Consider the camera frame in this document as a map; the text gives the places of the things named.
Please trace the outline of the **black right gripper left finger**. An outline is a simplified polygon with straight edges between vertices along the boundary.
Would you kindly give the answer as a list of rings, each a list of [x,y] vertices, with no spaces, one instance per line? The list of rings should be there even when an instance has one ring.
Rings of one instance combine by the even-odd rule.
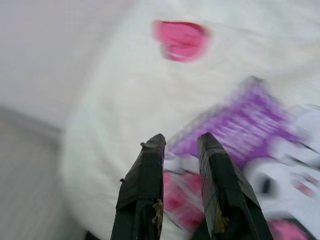
[[[159,133],[140,145],[137,159],[121,180],[112,240],[158,240],[161,237],[166,140]]]

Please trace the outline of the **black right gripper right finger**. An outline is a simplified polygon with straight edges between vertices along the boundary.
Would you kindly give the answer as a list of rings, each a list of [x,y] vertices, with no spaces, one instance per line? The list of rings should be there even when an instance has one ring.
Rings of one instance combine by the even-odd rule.
[[[250,183],[209,132],[197,139],[205,218],[193,240],[271,240],[272,234]]]

